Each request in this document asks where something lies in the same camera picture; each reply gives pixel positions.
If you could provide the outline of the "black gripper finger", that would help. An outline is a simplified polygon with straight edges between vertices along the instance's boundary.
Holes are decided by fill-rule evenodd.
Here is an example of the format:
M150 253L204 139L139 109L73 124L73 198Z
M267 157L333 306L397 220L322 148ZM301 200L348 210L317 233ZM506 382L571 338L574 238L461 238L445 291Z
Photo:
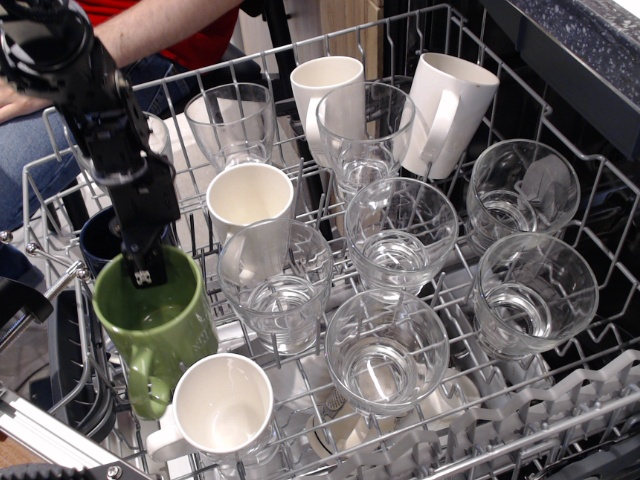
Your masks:
M146 253L125 251L124 264L132 285L137 289L161 286L167 282L161 244L153 245Z

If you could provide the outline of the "person's hand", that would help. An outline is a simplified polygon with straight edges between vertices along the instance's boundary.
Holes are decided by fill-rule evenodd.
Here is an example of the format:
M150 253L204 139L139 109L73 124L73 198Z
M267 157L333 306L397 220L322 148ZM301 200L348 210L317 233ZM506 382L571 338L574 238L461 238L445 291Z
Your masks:
M0 86L0 122L27 116L41 111L51 102L37 97L20 94L5 78L1 78Z

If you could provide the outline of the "person's bare forearm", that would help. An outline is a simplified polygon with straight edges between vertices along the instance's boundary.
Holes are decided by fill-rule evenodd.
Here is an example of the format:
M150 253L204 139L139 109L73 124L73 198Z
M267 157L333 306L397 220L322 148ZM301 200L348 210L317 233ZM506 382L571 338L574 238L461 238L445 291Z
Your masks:
M94 28L119 67L160 52L219 20L241 1L138 1Z

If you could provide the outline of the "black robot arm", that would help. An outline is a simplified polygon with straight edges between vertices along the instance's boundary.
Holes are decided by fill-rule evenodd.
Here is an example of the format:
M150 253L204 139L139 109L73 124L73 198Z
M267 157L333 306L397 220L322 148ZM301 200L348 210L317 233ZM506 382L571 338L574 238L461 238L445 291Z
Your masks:
M2 2L1 71L64 117L112 201L134 287L165 284L161 234L179 217L175 168L151 148L147 118L84 11L72 1Z

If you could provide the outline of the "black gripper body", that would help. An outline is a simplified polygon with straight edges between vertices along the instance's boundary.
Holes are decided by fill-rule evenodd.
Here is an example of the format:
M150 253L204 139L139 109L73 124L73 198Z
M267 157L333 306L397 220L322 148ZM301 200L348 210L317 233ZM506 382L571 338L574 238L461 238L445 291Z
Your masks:
M108 188L124 251L135 260L148 257L162 231L180 216L173 164L166 157L145 161L146 168L137 178Z

